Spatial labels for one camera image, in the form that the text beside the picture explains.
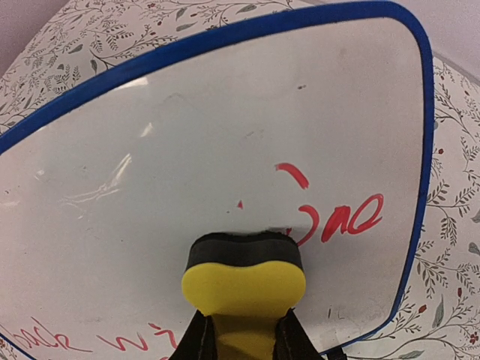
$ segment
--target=floral wallpaper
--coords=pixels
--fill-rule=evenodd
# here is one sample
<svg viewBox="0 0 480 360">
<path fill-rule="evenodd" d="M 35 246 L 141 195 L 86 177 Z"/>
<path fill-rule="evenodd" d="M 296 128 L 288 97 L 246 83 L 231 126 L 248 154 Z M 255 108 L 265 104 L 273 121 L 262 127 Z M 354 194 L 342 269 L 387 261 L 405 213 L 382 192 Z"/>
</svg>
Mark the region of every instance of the floral wallpaper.
<svg viewBox="0 0 480 360">
<path fill-rule="evenodd" d="M 156 47 L 299 0 L 70 0 L 0 78 L 0 135 L 79 83 Z M 480 360 L 480 87 L 439 59 L 431 184 L 394 320 L 349 359 Z M 0 359 L 23 359 L 0 340 Z"/>
</svg>

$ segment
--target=red flower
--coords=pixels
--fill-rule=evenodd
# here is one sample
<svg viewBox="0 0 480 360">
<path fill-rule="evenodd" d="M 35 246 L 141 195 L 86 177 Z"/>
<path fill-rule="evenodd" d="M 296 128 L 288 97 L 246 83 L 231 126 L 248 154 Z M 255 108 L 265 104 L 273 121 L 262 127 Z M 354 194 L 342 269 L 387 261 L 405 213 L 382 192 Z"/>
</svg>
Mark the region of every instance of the red flower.
<svg viewBox="0 0 480 360">
<path fill-rule="evenodd" d="M 477 334 L 477 331 L 475 331 L 474 334 L 470 335 L 470 343 L 472 345 L 475 345 L 475 343 L 479 340 L 479 335 Z"/>
</svg>

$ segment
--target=whiteboard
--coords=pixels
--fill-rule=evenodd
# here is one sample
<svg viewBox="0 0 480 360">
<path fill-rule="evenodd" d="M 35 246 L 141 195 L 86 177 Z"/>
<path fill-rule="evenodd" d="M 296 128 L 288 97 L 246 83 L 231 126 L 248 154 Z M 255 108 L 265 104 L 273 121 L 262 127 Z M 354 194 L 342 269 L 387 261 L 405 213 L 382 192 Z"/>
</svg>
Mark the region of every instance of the whiteboard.
<svg viewBox="0 0 480 360">
<path fill-rule="evenodd" d="M 149 72 L 0 157 L 9 341 L 35 359 L 167 359 L 195 311 L 189 248 L 220 231 L 299 243 L 295 313 L 319 352 L 388 321 L 422 220 L 428 63 L 398 19 L 323 24 L 307 10 L 322 25 Z"/>
</svg>

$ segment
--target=leaf pattern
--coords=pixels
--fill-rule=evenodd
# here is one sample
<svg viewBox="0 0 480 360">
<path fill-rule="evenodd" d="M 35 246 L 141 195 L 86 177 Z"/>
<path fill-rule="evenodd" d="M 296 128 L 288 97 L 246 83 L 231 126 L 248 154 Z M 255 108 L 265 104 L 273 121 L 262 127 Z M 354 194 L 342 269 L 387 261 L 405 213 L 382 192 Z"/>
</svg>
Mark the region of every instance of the leaf pattern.
<svg viewBox="0 0 480 360">
<path fill-rule="evenodd" d="M 245 17 L 304 6 L 299 0 L 70 0 L 0 78 L 0 136 L 138 55 Z M 349 359 L 480 359 L 480 88 L 439 59 L 434 75 L 435 144 L 412 274 L 394 319 L 347 347 Z M 0 339 L 0 359 L 24 358 Z"/>
</svg>

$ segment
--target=blue border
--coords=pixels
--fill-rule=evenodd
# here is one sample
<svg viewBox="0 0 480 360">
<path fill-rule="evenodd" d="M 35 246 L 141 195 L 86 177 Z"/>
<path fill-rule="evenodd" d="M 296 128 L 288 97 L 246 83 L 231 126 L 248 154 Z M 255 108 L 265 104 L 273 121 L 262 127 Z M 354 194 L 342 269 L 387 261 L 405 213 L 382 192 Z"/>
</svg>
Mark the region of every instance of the blue border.
<svg viewBox="0 0 480 360">
<path fill-rule="evenodd" d="M 428 184 L 430 181 L 432 148 L 434 140 L 434 72 L 430 43 L 420 22 L 404 7 L 390 1 L 361 1 L 342 4 L 305 7 L 298 10 L 275 13 L 254 19 L 237 22 L 223 28 L 203 32 L 167 46 L 140 55 L 126 61 L 98 76 L 95 76 L 77 87 L 65 92 L 48 104 L 13 126 L 3 136 L 0 136 L 0 155 L 33 134 L 43 126 L 53 122 L 60 116 L 80 107 L 84 103 L 105 94 L 111 89 L 128 83 L 153 71 L 160 70 L 177 62 L 182 62 L 194 56 L 208 53 L 212 50 L 228 47 L 250 39 L 267 35 L 288 32 L 308 26 L 318 26 L 350 20 L 387 17 L 404 24 L 415 37 L 420 50 L 422 75 L 424 84 L 424 136 L 423 155 L 421 159 L 421 178 L 418 190 L 418 202 L 415 211 L 412 238 L 406 258 L 405 267 L 395 297 L 393 308 L 388 319 L 378 328 L 357 337 L 342 347 L 367 338 L 390 323 L 400 306 L 405 286 L 407 285 L 416 248 L 419 243 L 425 206 L 427 204 Z M 27 352 L 11 343 L 3 334 L 0 338 L 12 344 L 22 354 L 32 358 Z"/>
</svg>

